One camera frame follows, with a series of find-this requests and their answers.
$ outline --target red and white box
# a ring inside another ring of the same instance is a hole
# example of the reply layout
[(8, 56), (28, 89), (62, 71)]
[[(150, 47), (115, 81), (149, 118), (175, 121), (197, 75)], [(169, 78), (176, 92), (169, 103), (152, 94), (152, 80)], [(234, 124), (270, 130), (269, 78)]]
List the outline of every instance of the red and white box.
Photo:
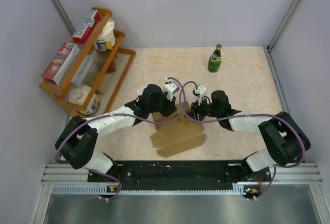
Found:
[(78, 52), (79, 48), (77, 44), (64, 42), (47, 69), (42, 73), (41, 77), (58, 85), (65, 72), (76, 58)]
[(98, 10), (91, 10), (72, 35), (73, 41), (78, 44), (85, 44), (100, 19), (100, 12)]

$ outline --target wall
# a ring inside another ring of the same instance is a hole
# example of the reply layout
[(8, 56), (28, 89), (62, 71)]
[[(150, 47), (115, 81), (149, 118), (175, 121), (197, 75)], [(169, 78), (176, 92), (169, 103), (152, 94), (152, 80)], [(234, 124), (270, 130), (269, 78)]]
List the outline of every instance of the wall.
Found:
[(308, 155), (330, 193), (330, 0), (303, 0), (273, 57), (292, 113), (311, 141)]
[(70, 35), (50, 0), (1, 0), (0, 223), (29, 223), (65, 113), (38, 87)]
[(60, 0), (75, 27), (109, 8), (127, 47), (267, 45), (293, 0)]

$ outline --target bottle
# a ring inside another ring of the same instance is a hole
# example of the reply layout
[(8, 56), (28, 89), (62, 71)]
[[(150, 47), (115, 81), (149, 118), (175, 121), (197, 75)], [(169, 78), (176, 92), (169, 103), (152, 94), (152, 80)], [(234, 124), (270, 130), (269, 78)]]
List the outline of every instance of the bottle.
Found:
[(221, 64), (221, 47), (222, 45), (217, 44), (216, 50), (211, 55), (210, 59), (208, 60), (208, 71), (210, 72), (217, 72), (220, 64)]

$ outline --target wooden tabletop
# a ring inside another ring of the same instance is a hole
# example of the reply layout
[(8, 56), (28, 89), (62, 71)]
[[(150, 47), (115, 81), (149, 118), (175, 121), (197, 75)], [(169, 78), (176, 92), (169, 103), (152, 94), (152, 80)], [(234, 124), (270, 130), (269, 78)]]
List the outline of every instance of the wooden tabletop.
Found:
[[(261, 46), (222, 47), (222, 63), (216, 73), (207, 70), (208, 58), (214, 47), (139, 48), (136, 57), (112, 105), (115, 110), (137, 97), (137, 90), (154, 83), (164, 85), (166, 77), (177, 78), (182, 84), (193, 80), (207, 88), (208, 96), (224, 90), (232, 108), (250, 113), (276, 114), (281, 106), (266, 56)], [(186, 89), (187, 101), (196, 97)], [(201, 147), (177, 154), (167, 160), (243, 159), (265, 147), (260, 136), (230, 132), (218, 123), (203, 124), (207, 140)], [(115, 160), (164, 160), (152, 147), (150, 136), (155, 126), (140, 123), (106, 135), (96, 143), (96, 150)]]

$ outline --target white container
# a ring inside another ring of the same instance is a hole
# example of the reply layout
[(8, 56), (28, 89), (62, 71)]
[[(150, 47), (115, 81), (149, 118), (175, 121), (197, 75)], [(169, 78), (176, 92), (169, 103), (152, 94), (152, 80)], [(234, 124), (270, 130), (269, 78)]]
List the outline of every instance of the white container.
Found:
[(107, 23), (103, 27), (100, 35), (96, 38), (93, 43), (94, 48), (96, 50), (105, 51), (112, 50), (114, 44), (116, 43), (116, 38), (113, 34), (114, 29), (114, 21), (112, 19), (108, 19)]
[[(69, 93), (69, 102), (73, 104), (83, 105), (90, 91), (91, 88), (86, 85), (82, 85), (78, 88), (75, 88)], [(100, 100), (98, 99), (96, 94), (94, 94), (91, 98), (91, 101), (88, 103), (86, 111), (81, 111), (81, 113), (84, 115), (91, 115), (97, 111), (99, 105)]]

